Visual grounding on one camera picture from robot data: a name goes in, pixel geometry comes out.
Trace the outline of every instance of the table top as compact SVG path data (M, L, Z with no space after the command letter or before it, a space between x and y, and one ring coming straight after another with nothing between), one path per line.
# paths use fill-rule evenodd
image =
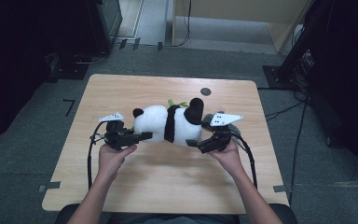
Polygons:
M200 90L211 90L209 96ZM88 192L87 155L90 136L98 118L119 112L126 128L132 127L132 110L149 105L204 102L204 116L217 111L244 115L236 121L243 139L255 158L257 184L268 203L288 204L285 192L275 192L282 177L269 136L269 129L254 82L246 80L184 77L143 77L93 75L85 89L68 133L51 182L61 181L59 189L48 189L43 208L59 211L67 204L81 203ZM101 126L99 133L105 132ZM203 131L202 138L212 134ZM92 176L98 171L98 151L92 150ZM252 179L249 159L241 161ZM126 158L111 186L104 207L109 212L244 214L241 197L232 178L218 161L195 147L180 147L167 141L144 143Z

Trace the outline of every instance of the floor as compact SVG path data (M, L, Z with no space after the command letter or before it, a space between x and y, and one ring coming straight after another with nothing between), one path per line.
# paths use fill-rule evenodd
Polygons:
M140 44L172 45L172 0L121 0L120 5L123 23L117 41L127 38L128 43L133 43L140 38ZM190 22L190 37L183 48L277 54L264 22L202 18L190 18ZM187 18L176 17L175 45L185 40L187 23ZM301 27L297 26L295 34ZM134 32L124 35L128 30ZM291 42L280 54L288 54Z

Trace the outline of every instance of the gray carpet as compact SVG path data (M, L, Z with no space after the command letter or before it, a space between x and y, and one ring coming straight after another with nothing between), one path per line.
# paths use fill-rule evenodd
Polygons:
M108 58L89 67L84 80L44 83L0 136L0 223L54 222L58 213L42 209L44 193L37 189L52 176L90 75L246 79L267 87L262 65L283 60L244 52L115 47ZM259 94L265 114L298 103L292 91ZM64 99L76 100L67 117L70 103ZM268 122L288 197L302 111L300 105ZM326 146L311 105L305 108L295 168L292 208L299 223L358 223L358 159L346 148Z

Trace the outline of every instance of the panda plush toy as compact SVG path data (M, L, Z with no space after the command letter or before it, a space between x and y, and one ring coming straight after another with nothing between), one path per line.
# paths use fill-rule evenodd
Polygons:
M145 142L167 140L186 147L186 139L200 140L203 107L203 101L194 98L188 108L181 108L179 105L171 105L168 109L163 105L151 105L145 109L136 108L132 112L135 117L134 133L153 133L153 137L144 140Z

